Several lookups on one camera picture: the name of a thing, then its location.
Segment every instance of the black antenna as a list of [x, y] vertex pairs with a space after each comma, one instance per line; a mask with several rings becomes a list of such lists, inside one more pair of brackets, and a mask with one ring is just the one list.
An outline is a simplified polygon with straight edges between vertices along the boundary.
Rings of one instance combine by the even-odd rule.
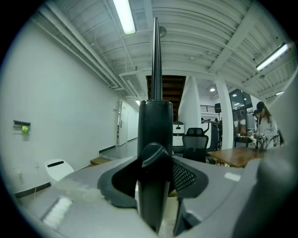
[[151, 78], [151, 100], [163, 99], [162, 79], [162, 55], [160, 51], [160, 36], [158, 30], [158, 19], [154, 18], [153, 31], [153, 56], [152, 56], [152, 78]]

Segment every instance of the fluorescent ceiling light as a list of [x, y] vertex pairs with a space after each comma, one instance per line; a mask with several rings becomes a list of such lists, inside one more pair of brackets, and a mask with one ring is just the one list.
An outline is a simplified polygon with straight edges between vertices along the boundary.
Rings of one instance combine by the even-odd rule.
[[276, 60], [280, 55], [282, 55], [287, 49], [288, 45], [283, 43], [276, 51], [274, 51], [270, 56], [268, 56], [265, 60], [263, 60], [259, 65], [257, 65], [257, 70], [261, 70], [271, 62]]
[[124, 34], [133, 34], [135, 33], [135, 23], [132, 18], [129, 0], [113, 0]]

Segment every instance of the speaker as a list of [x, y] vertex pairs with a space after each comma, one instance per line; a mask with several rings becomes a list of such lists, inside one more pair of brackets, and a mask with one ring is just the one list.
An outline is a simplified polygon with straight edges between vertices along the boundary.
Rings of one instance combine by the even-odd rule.
[[215, 107], [215, 113], [220, 113], [220, 112], [222, 112], [222, 109], [221, 109], [221, 107], [220, 107], [220, 103], [216, 103], [216, 104], [214, 105], [214, 107]]

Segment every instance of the doorway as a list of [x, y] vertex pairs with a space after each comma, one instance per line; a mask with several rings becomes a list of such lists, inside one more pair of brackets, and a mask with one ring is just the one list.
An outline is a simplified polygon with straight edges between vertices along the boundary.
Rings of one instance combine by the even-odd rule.
[[127, 142], [128, 111], [127, 104], [119, 101], [118, 120], [117, 120], [117, 145], [121, 146]]

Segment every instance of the door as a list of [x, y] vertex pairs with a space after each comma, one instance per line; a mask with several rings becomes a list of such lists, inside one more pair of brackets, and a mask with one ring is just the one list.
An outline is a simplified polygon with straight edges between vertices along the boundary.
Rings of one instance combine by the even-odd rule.
[[127, 105], [122, 102], [121, 115], [119, 122], [119, 146], [127, 142]]

